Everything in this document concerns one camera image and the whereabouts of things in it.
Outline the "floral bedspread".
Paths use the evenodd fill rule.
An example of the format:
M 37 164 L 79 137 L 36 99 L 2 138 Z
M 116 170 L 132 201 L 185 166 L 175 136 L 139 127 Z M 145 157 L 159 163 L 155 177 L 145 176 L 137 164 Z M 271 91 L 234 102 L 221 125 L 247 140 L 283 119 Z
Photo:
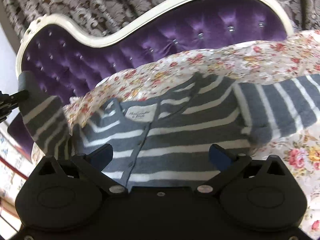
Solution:
M 271 85 L 319 73 L 319 31 L 302 31 L 285 41 L 252 41 L 220 49 L 198 49 L 173 54 L 136 69 L 126 69 L 101 81 L 92 91 L 72 98 L 63 107 L 69 128 L 85 126 L 107 100 L 145 101 L 188 81 L 194 74 L 218 75 L 260 85 Z M 252 147 L 255 159 L 281 157 L 308 200 L 302 229 L 319 237 L 319 123 L 287 137 Z

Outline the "purple tufted white-framed headboard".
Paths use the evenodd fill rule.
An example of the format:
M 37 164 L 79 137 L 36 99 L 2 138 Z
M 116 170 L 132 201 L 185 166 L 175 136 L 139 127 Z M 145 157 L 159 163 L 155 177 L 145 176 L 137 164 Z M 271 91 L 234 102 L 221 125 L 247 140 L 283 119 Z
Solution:
M 276 0 L 166 0 L 107 37 L 85 33 L 61 14 L 34 20 L 22 39 L 16 73 L 29 70 L 64 103 L 101 80 L 166 56 L 248 41 L 282 41 L 294 32 Z

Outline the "grey white striped cardigan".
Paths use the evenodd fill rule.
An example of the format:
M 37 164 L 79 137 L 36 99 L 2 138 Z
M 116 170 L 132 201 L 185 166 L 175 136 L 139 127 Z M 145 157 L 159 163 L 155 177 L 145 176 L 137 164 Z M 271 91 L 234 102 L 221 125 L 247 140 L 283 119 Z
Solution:
M 319 120 L 319 75 L 271 85 L 238 83 L 200 73 L 145 101 L 111 98 L 87 120 L 69 128 L 57 96 L 49 96 L 30 72 L 18 78 L 27 100 L 19 105 L 23 122 L 46 155 L 69 159 L 106 146 L 108 164 L 98 163 L 124 187 L 191 186 L 222 168 L 210 147 L 248 154 L 303 130 Z

